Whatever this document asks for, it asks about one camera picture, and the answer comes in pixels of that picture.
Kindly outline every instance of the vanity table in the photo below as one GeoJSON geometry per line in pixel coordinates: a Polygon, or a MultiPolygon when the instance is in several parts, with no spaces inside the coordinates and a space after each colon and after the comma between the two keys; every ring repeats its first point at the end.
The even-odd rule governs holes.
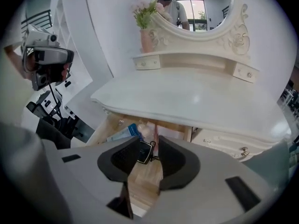
{"type": "Polygon", "coordinates": [[[247,8],[233,0],[219,27],[206,32],[182,30],[153,15],[154,52],[133,57],[135,72],[113,78],[91,96],[119,117],[108,116],[93,143],[104,142],[99,137],[122,115],[183,127],[185,140],[240,161],[279,143],[289,125],[276,101],[255,85],[260,71],[250,61],[247,8]]]}

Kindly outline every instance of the drawer knob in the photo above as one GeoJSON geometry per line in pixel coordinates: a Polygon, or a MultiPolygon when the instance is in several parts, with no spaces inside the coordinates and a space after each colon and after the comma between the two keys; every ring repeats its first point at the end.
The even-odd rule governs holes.
{"type": "Polygon", "coordinates": [[[249,155],[249,152],[247,151],[247,147],[243,147],[242,148],[242,150],[243,150],[243,153],[241,153],[241,155],[243,156],[243,157],[246,157],[247,155],[249,155]]]}

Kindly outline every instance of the pink vase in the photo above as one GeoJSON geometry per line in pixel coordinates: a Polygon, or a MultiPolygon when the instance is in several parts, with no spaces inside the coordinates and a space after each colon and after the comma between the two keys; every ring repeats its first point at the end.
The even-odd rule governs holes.
{"type": "Polygon", "coordinates": [[[144,53],[153,52],[153,42],[151,41],[151,37],[149,35],[150,30],[148,29],[141,29],[141,45],[144,53]]]}

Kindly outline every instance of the mirror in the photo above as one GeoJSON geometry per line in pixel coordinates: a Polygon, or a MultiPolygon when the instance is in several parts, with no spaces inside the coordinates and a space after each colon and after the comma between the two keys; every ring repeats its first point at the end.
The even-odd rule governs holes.
{"type": "Polygon", "coordinates": [[[228,16],[231,0],[158,0],[172,24],[193,32],[217,28],[228,16]]]}

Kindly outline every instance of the drawer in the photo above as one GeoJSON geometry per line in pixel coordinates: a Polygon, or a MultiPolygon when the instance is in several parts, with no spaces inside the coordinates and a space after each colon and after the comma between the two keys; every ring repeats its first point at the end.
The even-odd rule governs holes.
{"type": "Polygon", "coordinates": [[[233,76],[239,79],[254,83],[259,71],[247,65],[236,63],[233,76]]]}
{"type": "Polygon", "coordinates": [[[190,141],[191,139],[191,128],[186,126],[114,112],[106,113],[106,120],[94,131],[88,140],[87,145],[98,145],[104,143],[108,137],[128,127],[129,125],[133,123],[139,125],[141,123],[147,123],[148,121],[153,124],[184,133],[184,140],[190,141]]]}
{"type": "Polygon", "coordinates": [[[154,70],[160,69],[160,56],[144,56],[140,58],[134,58],[136,70],[154,70]]]}
{"type": "Polygon", "coordinates": [[[228,150],[228,154],[235,158],[242,157],[241,153],[244,152],[243,148],[247,148],[249,155],[258,155],[272,147],[271,144],[262,143],[258,140],[239,135],[202,129],[199,129],[197,133],[192,135],[192,143],[215,149],[228,150]]]}

